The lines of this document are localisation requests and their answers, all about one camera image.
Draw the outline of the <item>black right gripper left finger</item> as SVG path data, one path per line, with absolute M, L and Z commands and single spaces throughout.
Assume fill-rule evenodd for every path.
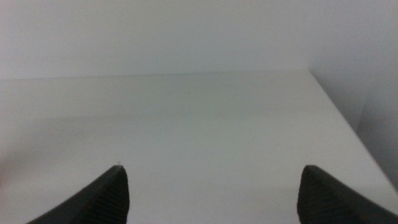
M 117 165 L 29 223 L 126 223 L 128 212 L 128 177 L 125 168 Z

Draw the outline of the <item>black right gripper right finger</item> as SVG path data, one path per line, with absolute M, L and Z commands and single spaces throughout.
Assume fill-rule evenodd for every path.
M 297 200 L 300 223 L 397 223 L 397 215 L 315 165 L 304 167 Z

